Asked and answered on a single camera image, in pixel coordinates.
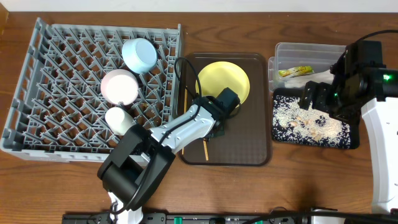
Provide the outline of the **yellow plate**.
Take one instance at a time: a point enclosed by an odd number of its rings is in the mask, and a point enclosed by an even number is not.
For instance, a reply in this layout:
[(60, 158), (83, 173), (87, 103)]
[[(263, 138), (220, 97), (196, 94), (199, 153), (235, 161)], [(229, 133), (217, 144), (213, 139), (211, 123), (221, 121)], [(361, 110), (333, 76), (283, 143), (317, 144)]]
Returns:
[(243, 104), (250, 92), (250, 82), (246, 72), (235, 63), (220, 61), (205, 66), (198, 74), (203, 96), (218, 96), (225, 88), (230, 88)]

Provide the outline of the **wooden chopstick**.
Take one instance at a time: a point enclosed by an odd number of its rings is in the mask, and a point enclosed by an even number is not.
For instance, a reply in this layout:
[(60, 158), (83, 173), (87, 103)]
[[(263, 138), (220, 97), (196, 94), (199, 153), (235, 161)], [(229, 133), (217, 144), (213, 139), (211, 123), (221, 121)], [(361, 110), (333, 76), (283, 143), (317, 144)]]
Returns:
[(203, 140), (203, 149), (204, 149), (204, 153), (205, 153), (205, 160), (208, 161), (209, 157), (208, 157), (208, 147), (207, 147), (206, 139)]
[(188, 90), (185, 89), (185, 91), (184, 91), (184, 100), (183, 100), (183, 112), (184, 112), (184, 114), (187, 111), (187, 98), (188, 98)]

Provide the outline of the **green snack wrapper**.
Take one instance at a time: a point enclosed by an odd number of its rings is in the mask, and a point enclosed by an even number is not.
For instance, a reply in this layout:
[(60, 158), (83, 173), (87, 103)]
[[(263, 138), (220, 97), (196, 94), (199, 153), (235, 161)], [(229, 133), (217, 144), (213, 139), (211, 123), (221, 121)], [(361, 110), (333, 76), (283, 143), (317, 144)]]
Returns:
[(298, 77), (311, 73), (313, 73), (313, 68), (311, 66), (298, 66), (278, 71), (278, 74), (284, 78)]

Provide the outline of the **white napkin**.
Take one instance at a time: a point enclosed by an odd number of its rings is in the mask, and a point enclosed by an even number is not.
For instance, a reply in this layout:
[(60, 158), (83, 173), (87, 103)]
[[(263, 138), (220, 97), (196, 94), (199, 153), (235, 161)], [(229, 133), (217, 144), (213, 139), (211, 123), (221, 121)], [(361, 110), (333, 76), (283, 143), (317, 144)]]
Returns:
[(329, 70), (320, 72), (320, 73), (313, 73), (310, 75), (295, 77), (295, 78), (288, 78), (284, 82), (285, 88), (304, 88), (307, 82), (316, 82), (316, 83), (329, 83), (331, 84), (334, 79), (334, 75), (330, 73)]

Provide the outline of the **light blue bowl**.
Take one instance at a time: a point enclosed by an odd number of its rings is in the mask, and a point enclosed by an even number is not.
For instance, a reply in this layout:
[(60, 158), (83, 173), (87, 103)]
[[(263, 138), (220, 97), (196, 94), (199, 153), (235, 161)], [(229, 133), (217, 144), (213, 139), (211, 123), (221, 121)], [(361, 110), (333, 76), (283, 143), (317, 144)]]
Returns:
[(122, 46), (122, 57), (127, 67), (134, 73), (149, 72), (157, 63), (157, 51), (147, 39), (127, 40)]

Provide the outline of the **small white cup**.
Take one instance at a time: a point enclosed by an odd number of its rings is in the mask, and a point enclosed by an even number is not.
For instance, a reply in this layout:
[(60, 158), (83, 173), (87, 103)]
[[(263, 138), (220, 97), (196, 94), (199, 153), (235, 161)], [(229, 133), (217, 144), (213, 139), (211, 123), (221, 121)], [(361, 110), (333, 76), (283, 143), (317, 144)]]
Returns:
[(134, 119), (122, 108), (113, 107), (107, 110), (105, 121), (114, 134), (123, 136), (133, 126)]

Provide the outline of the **pink cup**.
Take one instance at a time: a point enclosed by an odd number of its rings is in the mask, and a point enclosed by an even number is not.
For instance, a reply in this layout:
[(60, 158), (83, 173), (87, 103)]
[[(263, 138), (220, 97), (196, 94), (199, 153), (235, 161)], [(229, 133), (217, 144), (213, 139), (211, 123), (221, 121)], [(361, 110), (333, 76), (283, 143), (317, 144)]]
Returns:
[(116, 69), (108, 72), (101, 81), (101, 94), (111, 104), (129, 105), (138, 97), (139, 84), (129, 71)]

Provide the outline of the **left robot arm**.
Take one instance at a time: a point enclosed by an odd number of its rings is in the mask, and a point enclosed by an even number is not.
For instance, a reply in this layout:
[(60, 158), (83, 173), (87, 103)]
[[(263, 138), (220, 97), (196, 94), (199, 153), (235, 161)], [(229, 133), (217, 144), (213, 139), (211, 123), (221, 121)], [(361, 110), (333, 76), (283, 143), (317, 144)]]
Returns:
[(199, 96), (185, 114), (167, 124), (150, 129), (131, 126), (97, 172), (112, 201), (107, 223), (140, 223), (142, 206), (177, 153), (217, 132), (239, 104), (239, 96), (225, 88), (216, 97)]

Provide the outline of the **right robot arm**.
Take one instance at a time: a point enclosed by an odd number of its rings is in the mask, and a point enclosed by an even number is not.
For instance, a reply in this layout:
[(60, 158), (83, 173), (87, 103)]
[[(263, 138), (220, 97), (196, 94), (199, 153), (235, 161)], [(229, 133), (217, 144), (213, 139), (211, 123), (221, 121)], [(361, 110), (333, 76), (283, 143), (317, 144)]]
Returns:
[(299, 105), (350, 125), (362, 119), (373, 168), (374, 213), (397, 212), (397, 70), (382, 59), (382, 44), (358, 40), (331, 66), (331, 84), (309, 81)]

